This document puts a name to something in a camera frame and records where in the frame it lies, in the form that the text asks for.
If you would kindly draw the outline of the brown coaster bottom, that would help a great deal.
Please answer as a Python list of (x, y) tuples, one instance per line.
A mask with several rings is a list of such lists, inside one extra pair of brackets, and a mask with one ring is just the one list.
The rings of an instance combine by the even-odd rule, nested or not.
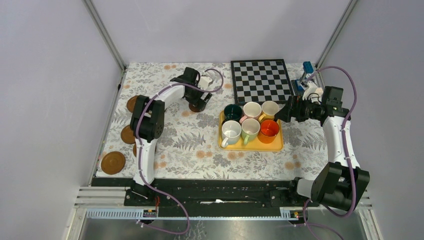
[(132, 153), (135, 157), (137, 156), (137, 145), (136, 144), (133, 145)]

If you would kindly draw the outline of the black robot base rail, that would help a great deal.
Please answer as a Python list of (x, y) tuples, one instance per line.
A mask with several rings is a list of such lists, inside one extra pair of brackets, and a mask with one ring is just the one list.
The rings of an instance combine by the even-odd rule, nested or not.
[(300, 218), (306, 198), (290, 193), (291, 180), (157, 178), (151, 188), (130, 178), (95, 177), (93, 187), (123, 187), (124, 206), (142, 207), (143, 220)]

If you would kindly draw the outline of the yellow plastic tray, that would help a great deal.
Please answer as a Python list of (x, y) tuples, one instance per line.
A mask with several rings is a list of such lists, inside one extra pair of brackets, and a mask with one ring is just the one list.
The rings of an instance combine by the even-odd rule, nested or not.
[(248, 144), (244, 145), (243, 138), (240, 137), (240, 139), (235, 144), (231, 144), (227, 147), (222, 147), (222, 124), (225, 119), (224, 111), (222, 110), (219, 114), (219, 127), (218, 127), (218, 146), (223, 150), (231, 150), (231, 151), (251, 151), (251, 152), (279, 152), (284, 147), (284, 140), (283, 140), (283, 129), (281, 127), (281, 121), (278, 120), (277, 124), (280, 127), (279, 133), (276, 135), (275, 139), (271, 143), (263, 143), (258, 138), (254, 139), (253, 141), (249, 142)]

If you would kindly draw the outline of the light brown coaster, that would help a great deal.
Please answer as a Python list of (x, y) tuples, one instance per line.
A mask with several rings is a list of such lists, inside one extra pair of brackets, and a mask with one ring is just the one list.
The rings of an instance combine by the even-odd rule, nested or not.
[(101, 170), (108, 174), (114, 175), (119, 173), (126, 164), (126, 158), (123, 153), (119, 151), (112, 151), (107, 153), (101, 160)]

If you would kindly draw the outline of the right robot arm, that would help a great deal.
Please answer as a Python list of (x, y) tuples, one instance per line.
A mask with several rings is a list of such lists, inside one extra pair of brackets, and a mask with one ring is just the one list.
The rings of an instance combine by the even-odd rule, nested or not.
[(368, 171), (361, 169), (352, 146), (350, 129), (351, 113), (342, 107), (343, 89), (327, 86), (320, 102), (290, 96), (279, 110), (275, 121), (289, 123), (317, 120), (324, 131), (328, 162), (314, 180), (296, 177), (287, 191), (287, 201), (293, 206), (306, 199), (323, 205), (331, 212), (345, 211), (349, 216), (357, 207), (370, 182)]

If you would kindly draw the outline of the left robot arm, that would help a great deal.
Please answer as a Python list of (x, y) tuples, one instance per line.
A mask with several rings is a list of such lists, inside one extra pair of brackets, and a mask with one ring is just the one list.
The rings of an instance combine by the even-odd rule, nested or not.
[(166, 108), (184, 99), (192, 112), (202, 112), (212, 93), (222, 88), (219, 85), (216, 89), (208, 89), (212, 83), (212, 78), (205, 73), (186, 67), (182, 75), (172, 78), (159, 92), (136, 97), (130, 129), (135, 137), (137, 158), (137, 173), (133, 180), (143, 186), (137, 190), (135, 197), (142, 205), (148, 206), (155, 200), (154, 190), (146, 185), (152, 184), (155, 179), (155, 149), (165, 127)]

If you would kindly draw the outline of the dark wood grain coaster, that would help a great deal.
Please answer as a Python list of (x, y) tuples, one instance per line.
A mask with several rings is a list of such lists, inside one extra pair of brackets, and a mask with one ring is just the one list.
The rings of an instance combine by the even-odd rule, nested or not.
[(197, 103), (197, 104), (189, 103), (188, 107), (192, 112), (200, 113), (204, 111), (204, 109), (206, 108), (206, 104), (205, 103)]

